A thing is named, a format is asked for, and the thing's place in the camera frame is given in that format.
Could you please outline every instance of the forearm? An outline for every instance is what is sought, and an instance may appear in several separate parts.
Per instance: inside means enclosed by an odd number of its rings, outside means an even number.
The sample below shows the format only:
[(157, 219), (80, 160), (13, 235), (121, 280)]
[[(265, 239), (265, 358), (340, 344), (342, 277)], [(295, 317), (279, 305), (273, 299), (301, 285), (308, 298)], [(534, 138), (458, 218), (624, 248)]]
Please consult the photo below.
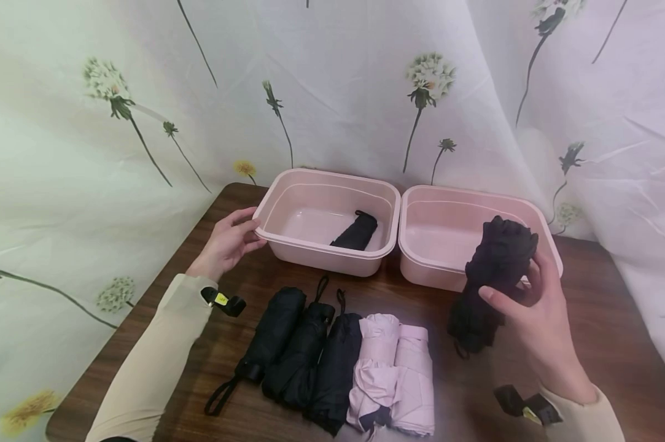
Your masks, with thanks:
[(624, 442), (610, 401), (590, 382), (575, 351), (553, 366), (529, 358), (541, 382), (541, 396), (563, 422), (546, 425), (551, 442)]
[(113, 436), (152, 440), (189, 350), (209, 318), (211, 308), (200, 295), (204, 287), (216, 285), (206, 278), (175, 276), (101, 402), (87, 442)]
[(624, 434), (607, 397), (596, 386), (596, 401), (578, 404), (541, 387), (545, 397), (561, 415), (563, 422), (546, 425), (551, 442), (624, 442)]

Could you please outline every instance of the white fabric backdrop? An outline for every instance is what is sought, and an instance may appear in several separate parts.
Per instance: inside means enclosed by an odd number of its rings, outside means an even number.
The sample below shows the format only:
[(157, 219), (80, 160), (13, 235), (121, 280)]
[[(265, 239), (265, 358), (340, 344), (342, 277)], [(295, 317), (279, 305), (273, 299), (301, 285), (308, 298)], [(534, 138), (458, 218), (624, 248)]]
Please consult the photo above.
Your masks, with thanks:
[[(222, 186), (270, 184), (291, 150), (533, 201), (611, 251), (665, 361), (665, 0), (0, 2), (4, 273), (117, 325)], [(3, 274), (0, 438), (43, 432), (111, 332)]]

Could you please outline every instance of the finger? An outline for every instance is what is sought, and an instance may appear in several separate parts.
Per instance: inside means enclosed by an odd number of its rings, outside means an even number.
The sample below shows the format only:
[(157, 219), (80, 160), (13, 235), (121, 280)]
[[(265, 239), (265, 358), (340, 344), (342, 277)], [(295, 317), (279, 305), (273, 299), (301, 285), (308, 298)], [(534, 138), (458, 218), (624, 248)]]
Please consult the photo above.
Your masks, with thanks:
[(543, 284), (542, 288), (549, 289), (552, 285), (561, 284), (561, 279), (558, 276), (558, 267), (556, 267), (555, 262), (541, 252), (534, 254), (534, 261), (539, 266), (541, 283)]
[(247, 222), (243, 222), (239, 225), (235, 225), (235, 228), (239, 229), (239, 232), (241, 232), (242, 236), (247, 234), (248, 232), (253, 232), (261, 225), (261, 220), (260, 219), (250, 219)]
[(529, 262), (529, 271), (526, 276), (529, 278), (529, 284), (534, 289), (534, 292), (541, 292), (541, 270), (535, 261)]
[(249, 207), (248, 209), (239, 209), (239, 210), (234, 210), (232, 213), (226, 216), (226, 218), (222, 219), (223, 222), (226, 223), (226, 225), (234, 225), (240, 220), (248, 217), (252, 217), (254, 215), (254, 212), (256, 211), (256, 207)]
[(524, 298), (521, 300), (522, 306), (532, 307), (539, 302), (539, 299), (541, 299), (539, 293), (541, 292), (535, 289), (533, 285), (525, 284), (524, 281), (522, 281), (521, 285), (524, 289)]
[(261, 238), (258, 241), (249, 242), (244, 246), (244, 253), (253, 252), (254, 250), (259, 250), (261, 247), (265, 246), (268, 241)]
[(522, 320), (527, 314), (527, 308), (512, 301), (511, 298), (506, 296), (499, 290), (492, 289), (487, 285), (480, 287), (480, 297), (487, 302), (490, 306), (500, 313), (512, 318), (513, 320)]
[(247, 232), (244, 234), (244, 242), (248, 244), (249, 242), (257, 242), (259, 237), (256, 232)]

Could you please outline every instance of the dandelion print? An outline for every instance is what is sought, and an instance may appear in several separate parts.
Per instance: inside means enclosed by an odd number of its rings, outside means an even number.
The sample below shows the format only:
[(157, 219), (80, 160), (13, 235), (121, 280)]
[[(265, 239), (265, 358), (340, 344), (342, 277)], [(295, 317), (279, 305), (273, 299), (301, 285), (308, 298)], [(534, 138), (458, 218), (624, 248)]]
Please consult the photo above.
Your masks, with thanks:
[(264, 80), (263, 81), (263, 89), (266, 90), (266, 103), (271, 106), (273, 109), (273, 112), (276, 113), (276, 116), (278, 117), (278, 120), (281, 121), (281, 126), (284, 127), (284, 132), (286, 134), (286, 139), (289, 141), (289, 149), (290, 149), (290, 168), (292, 169), (294, 165), (292, 164), (292, 144), (290, 143), (290, 136), (287, 135), (287, 130), (286, 130), (286, 125), (284, 124), (284, 119), (282, 119), (281, 116), (281, 109), (282, 109), (282, 104), (280, 104), (282, 101), (280, 99), (276, 99), (275, 96), (273, 96), (273, 88), (271, 87), (271, 81)]
[(240, 176), (251, 178), (251, 181), (254, 183), (254, 186), (258, 186), (256, 184), (256, 181), (254, 181), (254, 176), (256, 176), (256, 168), (252, 163), (244, 160), (237, 161), (236, 163), (234, 163), (234, 170)]
[(37, 285), (38, 287), (42, 287), (43, 289), (52, 290), (53, 292), (58, 293), (59, 295), (61, 295), (65, 299), (67, 299), (67, 301), (69, 301), (72, 304), (74, 304), (75, 306), (77, 306), (77, 308), (79, 308), (81, 311), (83, 311), (84, 313), (89, 315), (89, 317), (91, 317), (95, 321), (101, 322), (101, 324), (107, 325), (108, 327), (112, 327), (112, 328), (115, 329), (115, 325), (109, 324), (109, 322), (106, 322), (104, 320), (99, 319), (99, 317), (94, 316), (90, 311), (87, 311), (87, 309), (84, 308), (75, 298), (70, 297), (67, 293), (62, 292), (62, 290), (60, 290), (56, 287), (52, 287), (52, 285), (43, 284), (41, 282), (35, 281), (34, 279), (24, 278), (23, 276), (8, 273), (5, 270), (0, 270), (0, 279), (1, 278), (15, 279), (16, 281), (23, 281), (23, 282), (27, 282), (29, 284)]
[(43, 390), (28, 397), (16, 408), (8, 411), (1, 418), (1, 432), (4, 436), (19, 436), (29, 427), (32, 427), (43, 414), (52, 413), (59, 400), (52, 390)]
[(582, 210), (580, 210), (578, 207), (575, 207), (573, 204), (568, 204), (566, 202), (558, 207), (557, 213), (556, 222), (562, 228), (559, 233), (556, 233), (557, 235), (565, 232), (566, 228), (568, 228), (570, 224), (573, 224), (576, 220), (583, 217)]
[(107, 313), (115, 313), (124, 306), (131, 306), (133, 292), (136, 290), (136, 284), (130, 276), (114, 278), (114, 280), (99, 293), (96, 297), (96, 307)]
[(129, 109), (128, 106), (134, 106), (135, 103), (131, 99), (131, 93), (128, 92), (128, 85), (126, 84), (126, 80), (123, 79), (121, 72), (114, 67), (112, 62), (99, 61), (95, 57), (91, 57), (87, 60), (82, 75), (86, 80), (90, 97), (110, 102), (112, 107), (112, 117), (116, 117), (118, 120), (123, 117), (124, 120), (131, 122), (133, 129), (136, 130), (138, 139), (141, 140), (141, 144), (148, 154), (148, 158), (150, 158), (150, 162), (153, 163), (157, 171), (160, 172), (160, 176), (163, 177), (163, 180), (172, 187), (173, 185), (171, 185), (168, 178), (165, 177), (165, 173), (161, 171), (160, 167), (155, 162), (154, 156), (150, 154), (150, 150), (148, 150), (146, 141), (143, 139), (141, 130), (138, 129), (136, 120), (133, 120), (131, 109)]
[(182, 148), (180, 148), (180, 144), (177, 142), (177, 139), (175, 139), (175, 132), (178, 132), (177, 127), (169, 121), (163, 122), (163, 129), (165, 130), (165, 133), (168, 134), (168, 136), (173, 139), (175, 142), (175, 145), (177, 146), (177, 149), (180, 150), (180, 154), (182, 155), (183, 158), (185, 158), (185, 161), (187, 161), (187, 164), (190, 166), (193, 172), (195, 172), (195, 175), (197, 176), (197, 179), (200, 180), (202, 183), (202, 186), (207, 190), (207, 192), (210, 192), (210, 189), (207, 188), (207, 185), (202, 181), (202, 178), (199, 176), (195, 168), (192, 166), (192, 163), (185, 157), (185, 153), (182, 151)]
[(622, 15), (622, 10), (624, 10), (624, 7), (626, 6), (626, 4), (627, 4), (627, 0), (624, 0), (624, 2), (622, 2), (620, 12), (617, 13), (617, 16), (615, 17), (615, 21), (612, 22), (612, 27), (610, 27), (610, 32), (607, 33), (607, 37), (605, 37), (605, 41), (602, 42), (602, 46), (599, 48), (599, 51), (597, 51), (596, 59), (593, 60), (592, 64), (596, 64), (596, 61), (599, 58), (599, 55), (602, 54), (602, 50), (605, 48), (605, 45), (607, 45), (607, 41), (610, 40), (610, 36), (612, 35), (612, 31), (615, 30), (615, 25), (617, 24), (617, 20), (620, 19), (620, 15)]
[(411, 136), (408, 138), (406, 158), (403, 160), (403, 173), (406, 173), (413, 134), (416, 133), (416, 127), (419, 124), (422, 110), (428, 104), (435, 107), (435, 103), (440, 98), (447, 96), (448, 90), (454, 82), (454, 76), (455, 69), (450, 69), (448, 63), (443, 63), (443, 55), (438, 54), (438, 52), (421, 54), (408, 65), (406, 78), (410, 79), (413, 87), (416, 88), (408, 94), (408, 97), (411, 98), (411, 102), (415, 103), (418, 112), (416, 113), (416, 121), (413, 122)]
[[(578, 158), (578, 154), (580, 153), (580, 150), (583, 149), (583, 146), (585, 146), (584, 141), (579, 141), (578, 143), (573, 143), (568, 146), (568, 150), (566, 152), (565, 157), (559, 157), (559, 161), (561, 162), (561, 171), (563, 171), (563, 176), (565, 177), (568, 175), (568, 171), (570, 171), (570, 168), (575, 166), (575, 167), (580, 167), (580, 162), (584, 161), (580, 158)], [(551, 207), (553, 208), (554, 214), (551, 217), (551, 220), (549, 221), (549, 225), (553, 223), (556, 220), (556, 197), (560, 193), (561, 190), (565, 186), (568, 185), (568, 179), (566, 178), (563, 182), (563, 184), (556, 190), (556, 193), (554, 193), (554, 199), (551, 202)]]
[(521, 109), (522, 107), (524, 107), (524, 101), (529, 94), (529, 81), (531, 80), (531, 68), (534, 66), (534, 61), (536, 61), (536, 56), (539, 54), (541, 46), (543, 46), (543, 43), (546, 42), (546, 39), (550, 36), (550, 34), (556, 31), (556, 28), (558, 27), (558, 25), (561, 24), (561, 22), (564, 19), (574, 16), (575, 14), (578, 14), (578, 11), (583, 8), (584, 3), (585, 0), (539, 0), (538, 1), (538, 4), (533, 11), (533, 15), (535, 18), (538, 18), (539, 25), (534, 29), (538, 30), (539, 37), (541, 37), (541, 40), (534, 49), (533, 55), (531, 56), (531, 60), (529, 61), (529, 69), (526, 74), (526, 90), (524, 91), (524, 96), (521, 98), (521, 103), (519, 103), (519, 110), (516, 113), (516, 123), (515, 123), (516, 126), (519, 125), (519, 117), (521, 116)]
[(440, 155), (443, 155), (443, 152), (449, 150), (449, 152), (455, 152), (455, 147), (457, 144), (449, 138), (441, 139), (440, 144), (438, 145), (440, 152), (438, 153), (438, 158), (435, 159), (435, 164), (433, 164), (433, 175), (430, 176), (430, 185), (433, 185), (433, 180), (435, 179), (435, 168), (438, 167), (438, 162), (440, 161)]
[(190, 24), (190, 20), (187, 18), (187, 14), (185, 14), (185, 9), (182, 7), (182, 1), (177, 0), (177, 5), (180, 7), (180, 12), (182, 12), (182, 17), (185, 19), (185, 23), (187, 23), (187, 27), (190, 28), (190, 33), (192, 34), (192, 37), (194, 37), (195, 42), (197, 43), (197, 47), (200, 50), (200, 54), (202, 54), (202, 60), (204, 60), (204, 64), (207, 65), (207, 70), (209, 71), (209, 74), (212, 76), (212, 81), (214, 81), (214, 87), (219, 88), (217, 86), (217, 80), (214, 78), (214, 74), (212, 74), (212, 68), (209, 67), (209, 63), (207, 62), (207, 57), (204, 56), (204, 51), (202, 51), (202, 46), (200, 46), (195, 31), (193, 31), (192, 25)]

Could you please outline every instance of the wooden table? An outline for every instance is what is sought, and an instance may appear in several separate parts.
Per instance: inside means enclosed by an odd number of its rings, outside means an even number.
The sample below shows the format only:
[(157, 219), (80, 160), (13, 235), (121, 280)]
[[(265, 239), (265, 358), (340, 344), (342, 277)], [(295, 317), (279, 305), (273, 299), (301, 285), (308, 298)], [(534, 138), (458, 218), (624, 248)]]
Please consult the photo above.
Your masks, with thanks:
[[(84, 440), (109, 383), (154, 316), (170, 280), (198, 255), (217, 220), (235, 209), (257, 205), (265, 192), (265, 187), (238, 183), (225, 187), (55, 411), (47, 427), (50, 441)], [(562, 281), (575, 347), (588, 375), (612, 402), (627, 441), (665, 441), (665, 366), (610, 256), (593, 242), (556, 238), (556, 245), (565, 264)], [(336, 304), (334, 293), (339, 287), (346, 290), (347, 311), (362, 316), (393, 313), (403, 323), (429, 329), (436, 433), (428, 440), (543, 441), (540, 427), (506, 416), (492, 396), (493, 387), (504, 383), (513, 383), (523, 395), (536, 391), (512, 336), (501, 328), (493, 349), (462, 361), (445, 333), (450, 304), (457, 294), (408, 283), (399, 272), (399, 256), (394, 251), (370, 278), (331, 274), (322, 301)], [(300, 413), (274, 404), (260, 387), (247, 382), (239, 384), (220, 417), (203, 414), (211, 392), (233, 375), (272, 294), (293, 285), (307, 293), (310, 301), (323, 274), (279, 261), (268, 247), (244, 257), (226, 274), (222, 291), (245, 298), (247, 307), (239, 317), (212, 313), (192, 348), (155, 440), (332, 440)]]

